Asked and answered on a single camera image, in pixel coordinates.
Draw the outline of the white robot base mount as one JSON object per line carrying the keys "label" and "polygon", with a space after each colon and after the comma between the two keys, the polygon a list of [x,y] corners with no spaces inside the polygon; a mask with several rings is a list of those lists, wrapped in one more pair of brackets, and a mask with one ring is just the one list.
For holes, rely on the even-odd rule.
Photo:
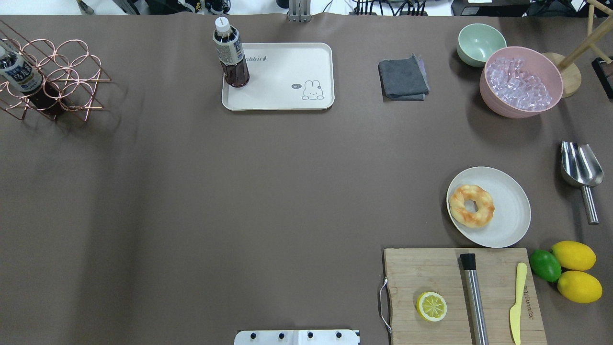
{"label": "white robot base mount", "polygon": [[243,330],[236,334],[235,345],[359,345],[358,330]]}

